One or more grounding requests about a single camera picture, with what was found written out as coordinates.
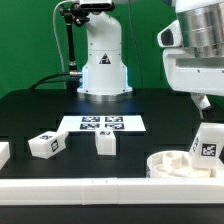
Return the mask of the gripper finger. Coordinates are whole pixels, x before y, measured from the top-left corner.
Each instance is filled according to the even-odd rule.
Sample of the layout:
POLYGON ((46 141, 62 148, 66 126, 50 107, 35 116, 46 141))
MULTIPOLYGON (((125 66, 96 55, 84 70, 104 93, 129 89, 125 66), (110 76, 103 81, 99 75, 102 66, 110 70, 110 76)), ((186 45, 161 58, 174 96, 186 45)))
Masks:
POLYGON ((200 118, 203 119, 203 112, 211 106, 207 96, 201 93, 192 93, 191 99, 199 110, 200 118))

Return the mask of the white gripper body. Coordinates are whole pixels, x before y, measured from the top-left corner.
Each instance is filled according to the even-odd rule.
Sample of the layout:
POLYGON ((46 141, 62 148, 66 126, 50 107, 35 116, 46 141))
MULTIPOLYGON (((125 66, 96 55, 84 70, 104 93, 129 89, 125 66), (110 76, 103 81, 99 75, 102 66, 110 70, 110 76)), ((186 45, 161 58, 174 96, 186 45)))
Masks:
POLYGON ((183 48, 178 20, 163 29, 157 40, 164 49, 165 75, 173 90, 224 96, 224 56, 196 58, 192 48, 183 48))

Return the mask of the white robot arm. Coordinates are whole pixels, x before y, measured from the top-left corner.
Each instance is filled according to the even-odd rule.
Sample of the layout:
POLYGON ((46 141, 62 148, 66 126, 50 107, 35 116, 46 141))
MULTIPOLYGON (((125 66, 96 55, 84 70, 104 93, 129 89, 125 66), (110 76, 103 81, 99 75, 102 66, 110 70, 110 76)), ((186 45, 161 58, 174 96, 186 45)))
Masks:
MULTIPOLYGON (((200 111, 210 95, 224 96, 224 0, 162 0, 176 20, 157 35, 169 86, 189 92, 200 111)), ((121 59, 121 25, 107 12, 121 0, 79 0, 87 14, 88 60, 81 92, 116 96, 129 92, 121 59)))

